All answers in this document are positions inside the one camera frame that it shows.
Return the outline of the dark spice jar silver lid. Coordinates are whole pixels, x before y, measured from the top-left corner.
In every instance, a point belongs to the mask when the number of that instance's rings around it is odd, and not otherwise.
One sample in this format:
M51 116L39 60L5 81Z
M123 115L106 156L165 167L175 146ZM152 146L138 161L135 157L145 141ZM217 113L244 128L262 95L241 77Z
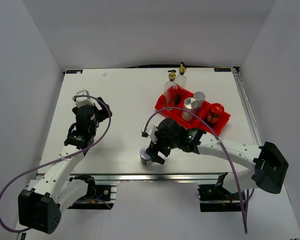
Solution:
M144 166L150 166L153 162L151 157L147 153L148 147L144 146L139 151L140 162Z

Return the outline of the white shaker silver lid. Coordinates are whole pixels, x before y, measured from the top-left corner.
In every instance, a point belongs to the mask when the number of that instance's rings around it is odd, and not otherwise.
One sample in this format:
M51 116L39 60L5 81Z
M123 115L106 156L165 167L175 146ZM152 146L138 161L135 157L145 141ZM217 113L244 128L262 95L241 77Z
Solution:
M183 109L185 111L183 111L181 114L182 119L187 122L191 121L198 107L199 103L194 97L187 97L183 101Z

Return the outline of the glass oil bottle gold cap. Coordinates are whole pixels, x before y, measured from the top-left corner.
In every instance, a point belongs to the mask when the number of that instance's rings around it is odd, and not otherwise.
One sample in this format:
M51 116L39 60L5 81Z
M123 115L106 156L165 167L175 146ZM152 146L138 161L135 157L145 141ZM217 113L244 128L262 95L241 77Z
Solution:
M176 97L178 93L178 86L175 83L176 70L168 70L168 82L164 85L164 104L165 108L174 107L176 105Z

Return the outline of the red lid sauce jar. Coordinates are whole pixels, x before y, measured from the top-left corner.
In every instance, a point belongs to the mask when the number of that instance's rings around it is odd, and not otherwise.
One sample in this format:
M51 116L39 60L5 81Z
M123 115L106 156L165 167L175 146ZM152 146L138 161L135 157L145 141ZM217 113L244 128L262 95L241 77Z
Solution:
M220 103L213 103L210 106L209 114L206 118L206 121L210 125L214 125L217 123L219 118L223 115L225 109L224 106Z

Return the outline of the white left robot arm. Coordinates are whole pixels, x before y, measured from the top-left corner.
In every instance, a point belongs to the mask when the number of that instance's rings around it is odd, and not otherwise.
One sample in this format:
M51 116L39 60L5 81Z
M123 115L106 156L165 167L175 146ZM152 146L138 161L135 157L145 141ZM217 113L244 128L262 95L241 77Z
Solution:
M85 202L96 195L95 179L91 175L70 176L89 149L97 144L94 138L99 124L112 117L101 97L96 98L99 107L92 99L87 93L73 98L75 123L68 130L59 162L53 163L33 188L22 190L18 196L21 225L52 234L65 210L77 200Z

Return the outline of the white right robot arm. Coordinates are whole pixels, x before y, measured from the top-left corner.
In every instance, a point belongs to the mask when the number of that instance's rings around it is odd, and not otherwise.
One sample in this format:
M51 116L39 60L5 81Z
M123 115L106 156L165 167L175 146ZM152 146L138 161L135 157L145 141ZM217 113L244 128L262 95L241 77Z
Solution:
M270 194L282 190L289 163L279 148L272 142L264 145L237 143L216 139L214 135L198 128L185 129L175 120L166 118L158 126L144 124L141 135L150 138L147 154L151 161L163 165L173 149L217 157L238 164L245 169L225 173L215 187L216 195L226 200L238 190L259 188Z

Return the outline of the red plastic divided bin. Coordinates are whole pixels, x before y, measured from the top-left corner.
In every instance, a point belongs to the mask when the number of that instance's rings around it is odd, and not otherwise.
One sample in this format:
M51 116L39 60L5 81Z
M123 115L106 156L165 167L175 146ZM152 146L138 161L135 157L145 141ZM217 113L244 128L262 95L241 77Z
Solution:
M178 105L175 105L175 107L179 107L179 108L183 108L183 103L186 98L194 96L194 93L192 93L186 89L180 88L180 87L178 87L177 93L178 93L178 97L177 97L176 102L178 103ZM195 113L200 119L202 119L206 123L207 123L207 116L210 113L211 105L212 105L212 103L209 103L208 101L205 100L203 102L203 105L200 108L200 110ZM185 129L198 128L198 129L202 129L202 130L205 130L206 132L211 133L211 131L207 128L207 126L205 124L203 124L196 117L193 117L191 121L183 120L182 112L183 111L178 110L178 109L171 109L171 110L163 110L162 112L160 112L160 114L166 118L171 118L171 119L175 120L179 125L183 126ZM230 117L231 117L231 115L228 112L224 111L223 115L219 118L219 120L217 121L216 124L214 124L214 125L210 125L208 123L207 124L219 136L220 133L222 132L222 129L229 121Z

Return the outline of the blue table logo sticker left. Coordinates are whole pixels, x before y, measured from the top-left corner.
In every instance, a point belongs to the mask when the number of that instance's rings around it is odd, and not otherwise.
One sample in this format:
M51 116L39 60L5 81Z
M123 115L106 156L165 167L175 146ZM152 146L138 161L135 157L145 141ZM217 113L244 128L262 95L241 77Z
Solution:
M82 69L68 69L65 71L66 74L82 74Z

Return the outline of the blue table logo sticker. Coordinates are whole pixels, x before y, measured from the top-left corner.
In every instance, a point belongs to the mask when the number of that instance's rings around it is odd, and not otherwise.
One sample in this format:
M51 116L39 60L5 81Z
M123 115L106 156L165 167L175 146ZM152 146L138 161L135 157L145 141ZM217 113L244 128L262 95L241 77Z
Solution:
M68 69L65 71L66 74L82 74L82 69Z
M232 72L232 69L229 67L215 67L215 72L224 73L224 72Z

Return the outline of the blue table logo sticker right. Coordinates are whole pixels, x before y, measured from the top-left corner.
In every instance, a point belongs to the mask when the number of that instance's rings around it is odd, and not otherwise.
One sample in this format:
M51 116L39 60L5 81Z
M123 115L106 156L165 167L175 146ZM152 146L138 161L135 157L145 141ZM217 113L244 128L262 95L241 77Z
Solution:
M215 67L215 72L224 73L224 72L232 72L232 69L229 67Z

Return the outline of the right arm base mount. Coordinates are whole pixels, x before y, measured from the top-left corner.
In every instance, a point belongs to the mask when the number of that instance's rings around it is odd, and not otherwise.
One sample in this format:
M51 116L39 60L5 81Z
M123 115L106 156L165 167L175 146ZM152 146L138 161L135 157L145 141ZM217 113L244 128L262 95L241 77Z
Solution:
M223 188L223 181L228 175L223 172L215 184L199 184L199 206L202 213L240 212L239 193L230 193Z

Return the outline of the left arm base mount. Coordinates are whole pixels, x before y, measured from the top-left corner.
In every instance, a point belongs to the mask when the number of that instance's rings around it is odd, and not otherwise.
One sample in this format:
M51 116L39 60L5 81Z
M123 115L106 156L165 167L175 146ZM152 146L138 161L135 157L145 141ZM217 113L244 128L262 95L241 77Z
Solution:
M70 177L68 183L79 180L87 185L87 193L76 200L68 209L71 210L111 210L117 194L117 186L94 181L91 175L80 174Z

